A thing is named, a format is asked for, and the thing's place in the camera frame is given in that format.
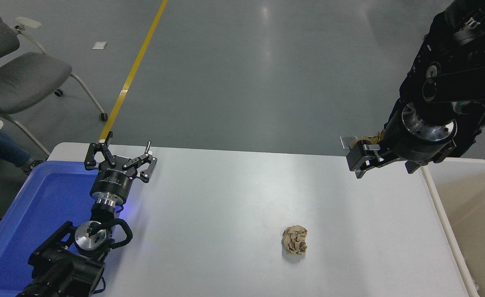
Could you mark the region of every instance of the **label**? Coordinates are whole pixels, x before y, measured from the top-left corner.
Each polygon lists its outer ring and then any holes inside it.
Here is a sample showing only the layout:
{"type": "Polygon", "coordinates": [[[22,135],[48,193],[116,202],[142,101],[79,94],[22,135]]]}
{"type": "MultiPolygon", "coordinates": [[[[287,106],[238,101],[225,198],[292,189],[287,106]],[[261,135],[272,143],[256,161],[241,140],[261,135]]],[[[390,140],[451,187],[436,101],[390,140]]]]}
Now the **label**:
{"type": "Polygon", "coordinates": [[[101,182],[106,182],[108,184],[116,184],[118,186],[122,186],[122,183],[120,182],[120,179],[117,179],[116,177],[105,177],[104,179],[100,180],[101,182]]]}

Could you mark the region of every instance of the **chair leg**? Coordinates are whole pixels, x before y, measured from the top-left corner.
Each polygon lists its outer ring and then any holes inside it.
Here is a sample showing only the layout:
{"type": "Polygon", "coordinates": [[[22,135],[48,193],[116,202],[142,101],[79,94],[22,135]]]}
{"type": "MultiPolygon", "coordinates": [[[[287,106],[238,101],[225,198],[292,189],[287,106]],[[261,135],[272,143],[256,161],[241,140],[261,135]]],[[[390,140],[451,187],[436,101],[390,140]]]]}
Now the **chair leg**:
{"type": "Polygon", "coordinates": [[[73,77],[81,85],[83,90],[87,93],[87,95],[90,97],[92,102],[94,102],[94,105],[96,105],[99,111],[101,111],[101,113],[105,113],[101,105],[99,105],[98,100],[96,100],[92,92],[90,92],[90,90],[87,88],[87,85],[79,78],[79,76],[75,75],[74,73],[71,73],[71,77],[73,77]]]}
{"type": "Polygon", "coordinates": [[[22,130],[46,154],[47,157],[50,156],[50,152],[46,149],[46,147],[40,141],[38,141],[37,138],[32,133],[30,133],[30,131],[26,129],[26,127],[24,127],[23,124],[20,123],[20,121],[12,118],[10,115],[7,115],[6,113],[0,113],[0,117],[2,117],[5,120],[9,120],[13,124],[15,124],[15,126],[17,126],[20,130],[22,130]]]}

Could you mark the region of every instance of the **blue plastic tray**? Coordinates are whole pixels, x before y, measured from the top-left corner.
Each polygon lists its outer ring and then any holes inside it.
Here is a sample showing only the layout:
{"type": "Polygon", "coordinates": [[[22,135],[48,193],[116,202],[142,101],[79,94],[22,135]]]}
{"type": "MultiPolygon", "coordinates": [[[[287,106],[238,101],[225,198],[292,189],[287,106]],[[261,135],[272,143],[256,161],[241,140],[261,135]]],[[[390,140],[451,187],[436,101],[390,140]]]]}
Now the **blue plastic tray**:
{"type": "Polygon", "coordinates": [[[0,297],[13,297],[31,282],[28,257],[57,228],[89,220],[96,174],[82,162],[59,161],[31,173],[0,223],[0,297]]]}

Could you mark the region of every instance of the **jeans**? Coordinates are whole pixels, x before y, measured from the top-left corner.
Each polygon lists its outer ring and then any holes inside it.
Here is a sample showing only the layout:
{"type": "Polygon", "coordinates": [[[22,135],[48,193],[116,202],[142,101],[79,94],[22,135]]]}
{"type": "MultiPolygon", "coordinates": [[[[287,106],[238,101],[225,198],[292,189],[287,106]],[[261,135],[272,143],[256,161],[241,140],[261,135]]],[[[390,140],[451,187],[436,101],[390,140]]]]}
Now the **jeans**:
{"type": "Polygon", "coordinates": [[[30,160],[30,153],[18,146],[6,133],[0,131],[0,158],[16,167],[21,167],[30,160]]]}

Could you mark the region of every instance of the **crumpled paper ball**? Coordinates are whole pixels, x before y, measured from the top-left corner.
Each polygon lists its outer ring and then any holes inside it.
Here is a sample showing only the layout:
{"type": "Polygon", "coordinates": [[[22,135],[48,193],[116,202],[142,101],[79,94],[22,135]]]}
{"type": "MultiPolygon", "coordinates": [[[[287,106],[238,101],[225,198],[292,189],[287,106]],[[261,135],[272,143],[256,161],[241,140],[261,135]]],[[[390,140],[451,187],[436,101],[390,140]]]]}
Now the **crumpled paper ball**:
{"type": "Polygon", "coordinates": [[[307,229],[300,225],[286,228],[283,232],[283,245],[289,254],[301,255],[306,252],[307,229]]]}

